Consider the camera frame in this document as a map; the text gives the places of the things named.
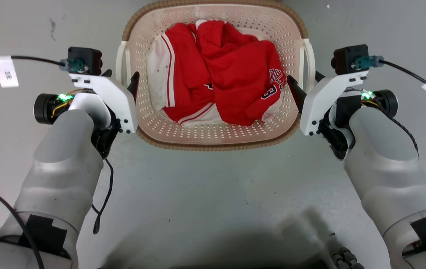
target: wire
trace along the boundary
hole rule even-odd
[[[411,140],[413,141],[414,148],[416,149],[417,154],[419,155],[419,148],[417,146],[416,139],[414,138],[412,133],[406,127],[404,127],[402,124],[400,124],[399,121],[396,121],[394,118],[391,117],[391,115],[389,115],[389,113],[384,109],[384,107],[382,106],[381,102],[379,102],[379,99],[377,97],[373,97],[373,100],[374,100],[374,102],[376,102],[376,105],[379,107],[379,110],[388,119],[390,119],[393,123],[395,123],[397,126],[399,126],[402,130],[404,130],[406,132],[406,134],[409,136],[409,138],[411,138]]]
[[[68,105],[68,104],[70,104],[70,103],[71,103],[71,102],[65,102],[65,103],[63,103],[63,104],[61,104],[61,105],[57,106],[56,108],[54,108],[54,109],[52,110],[52,116],[51,116],[51,118],[53,118],[53,117],[55,116],[55,112],[57,111],[57,109],[62,108],[62,107],[66,106],[66,105]]]
[[[69,93],[68,93],[68,94],[66,94],[66,95],[71,95],[71,94],[73,94],[74,92],[79,92],[79,91],[81,91],[81,90],[85,90],[85,89],[76,89],[76,90],[73,90],[73,91],[69,92]]]
[[[402,71],[402,72],[410,75],[411,77],[416,78],[418,81],[426,84],[426,80],[424,78],[420,77],[419,75],[416,75],[415,73],[407,70],[406,68],[400,67],[400,66],[398,66],[396,64],[393,64],[393,63],[388,62],[388,61],[383,61],[383,60],[379,60],[379,63],[385,64],[385,65],[388,65],[388,66],[391,66],[391,67],[394,67],[394,68],[396,68],[396,69],[398,69],[398,70],[400,70],[400,71]]]
[[[410,75],[411,77],[416,78],[418,81],[426,84],[426,80],[425,79],[423,79],[420,76],[416,75],[415,73],[407,70],[406,68],[400,67],[400,66],[398,66],[396,64],[393,64],[393,63],[388,62],[388,61],[383,61],[383,60],[379,60],[379,63],[385,64],[385,65],[388,65],[388,66],[391,66],[391,67],[394,67],[394,68],[396,68],[396,69],[398,69],[398,70],[400,70],[400,71],[402,71],[402,72]]]
[[[371,102],[371,101],[369,101],[369,100],[363,100],[363,102],[367,102],[367,103],[369,103],[369,104],[373,104],[373,105],[375,105],[375,106],[377,106],[377,107],[379,107],[375,102]]]
[[[22,232],[25,235],[25,238],[27,238],[27,241],[29,242],[30,247],[32,248],[32,251],[34,252],[39,269],[44,269],[44,262],[42,261],[42,257],[40,256],[40,252],[37,248],[37,244],[35,243],[34,239],[32,238],[29,231],[27,230],[27,227],[25,226],[24,222],[20,218],[19,214],[2,197],[0,197],[0,202],[3,203],[3,205],[10,211],[12,216],[15,218],[17,223],[19,223],[20,228],[22,228]]]
[[[413,267],[413,265],[412,265],[410,262],[408,262],[406,259],[404,259],[404,262],[407,262],[407,264],[409,264],[409,266],[410,266],[412,269],[415,269],[415,268]]]
[[[110,187],[108,188],[107,197],[105,197],[104,205],[102,206],[102,209],[100,209],[100,211],[92,204],[92,209],[95,211],[95,213],[97,213],[97,219],[95,220],[95,224],[93,225],[94,235],[96,235],[100,230],[100,216],[102,216],[102,213],[104,212],[105,206],[107,205],[108,199],[110,198],[110,194],[112,194],[112,188],[114,186],[114,168],[107,159],[105,159],[105,161],[110,167]]]
[[[37,58],[37,57],[30,57],[30,56],[19,56],[19,55],[12,55],[12,56],[10,56],[10,58],[18,59],[18,60],[31,60],[31,61],[37,61],[37,62],[44,62],[44,63],[58,65],[58,66],[61,66],[61,67],[65,66],[65,63],[52,61],[52,60],[48,60],[48,59],[44,59],[44,58]]]
[[[17,56],[17,55],[12,55],[11,58],[12,59],[18,59],[18,60],[31,60],[31,61],[44,62],[44,63],[58,65],[58,66],[61,66],[61,67],[65,66],[65,63],[61,63],[61,62],[58,62],[58,61],[52,61],[52,60],[48,60],[48,59],[44,59],[44,58],[37,58],[37,57],[30,57],[30,56]]]
[[[59,117],[63,112],[66,112],[68,109],[68,106],[64,106],[62,109],[59,110],[59,112],[57,112],[57,117]]]

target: green led light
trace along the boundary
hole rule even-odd
[[[63,102],[72,99],[73,96],[71,95],[65,95],[65,94],[59,94],[59,99],[62,100]]]

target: basket rim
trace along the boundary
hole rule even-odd
[[[296,23],[300,31],[302,38],[309,38],[306,25],[299,15],[287,5],[274,1],[274,0],[162,0],[148,4],[139,9],[130,20],[127,22],[124,33],[122,35],[122,41],[129,41],[133,31],[133,27],[136,23],[147,13],[163,9],[166,7],[178,7],[178,6],[190,6],[190,5],[208,5],[208,4],[239,4],[239,5],[254,5],[262,7],[271,7],[273,9],[281,10],[286,13]]]
[[[286,13],[298,26],[300,35],[303,39],[308,38],[308,31],[306,25],[299,15],[287,5],[274,1],[274,0],[161,0],[150,3],[139,9],[128,21],[125,26],[122,41],[129,41],[133,28],[136,23],[147,13],[163,9],[166,7],[190,6],[190,5],[209,5],[209,4],[238,4],[238,5],[253,5],[270,7]],[[255,141],[249,143],[233,143],[226,145],[198,145],[198,144],[184,144],[184,143],[168,143],[156,140],[145,133],[140,126],[136,129],[136,134],[146,143],[156,146],[157,148],[186,150],[186,151],[233,151],[244,150],[252,148],[264,148],[267,146],[277,145],[286,139],[290,138],[298,129],[300,123],[301,113],[298,112],[295,121],[291,127],[280,136],[263,141]]]
[[[184,143],[167,143],[160,140],[156,140],[145,133],[145,131],[138,126],[136,129],[136,134],[150,145],[156,146],[157,148],[165,149],[175,149],[175,150],[186,150],[186,151],[233,151],[233,150],[244,150],[252,148],[265,148],[267,146],[277,145],[286,139],[290,138],[300,127],[300,118],[301,114],[298,113],[295,121],[291,127],[286,130],[280,136],[275,138],[256,141],[256,142],[247,142],[247,143],[235,143],[235,144],[226,144],[226,145],[198,145],[198,144],[184,144]]]

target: white stripe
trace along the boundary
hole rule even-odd
[[[188,121],[189,119],[192,119],[198,115],[200,115],[201,113],[203,113],[212,103],[208,103],[206,106],[204,106],[202,109],[200,109],[199,111],[197,111],[194,114],[191,114],[190,116],[186,116],[184,118],[182,118],[181,120],[178,121],[178,123],[182,124],[184,121]]]
[[[175,106],[175,88],[174,88],[174,83],[173,80],[175,78],[175,51],[173,50],[173,46],[172,43],[170,43],[170,39],[168,38],[168,36],[166,34],[163,34],[163,37],[165,38],[165,40],[167,41],[167,46],[170,48],[170,51],[172,52],[172,65],[169,67],[170,68],[170,84],[169,84],[169,97],[170,97],[170,107],[174,107]]]
[[[223,123],[216,104],[212,104],[211,108],[203,112],[198,118],[184,121],[182,126],[195,126],[198,124],[215,124]]]
[[[200,26],[200,24],[204,24],[205,22],[206,20],[197,20],[195,22],[196,31],[198,31],[198,27]]]
[[[168,107],[168,65],[170,65],[170,53],[168,52],[167,43],[162,38],[158,38],[153,43],[146,63],[150,97],[152,105],[157,111]]]
[[[261,117],[261,121],[264,121],[266,123],[270,123],[275,119],[275,114],[278,113],[280,110],[281,104],[283,103],[283,96],[284,91],[281,91],[280,98],[271,106],[268,107],[268,109],[265,111],[263,116]]]

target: basket handle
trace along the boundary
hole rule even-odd
[[[300,47],[300,75],[298,80],[298,86],[304,89],[304,53],[306,53],[306,62],[308,64],[308,77],[306,81],[306,93],[310,93],[314,88],[315,75],[316,75],[316,62],[314,60],[314,52],[312,51],[311,43],[309,38],[301,40],[302,44]]]
[[[132,66],[130,62],[130,49],[127,46],[127,41],[122,41],[118,47],[117,60],[115,63],[115,78],[122,83],[125,87],[128,86],[130,78],[132,77]],[[126,65],[126,78],[123,77],[123,59],[125,56]]]

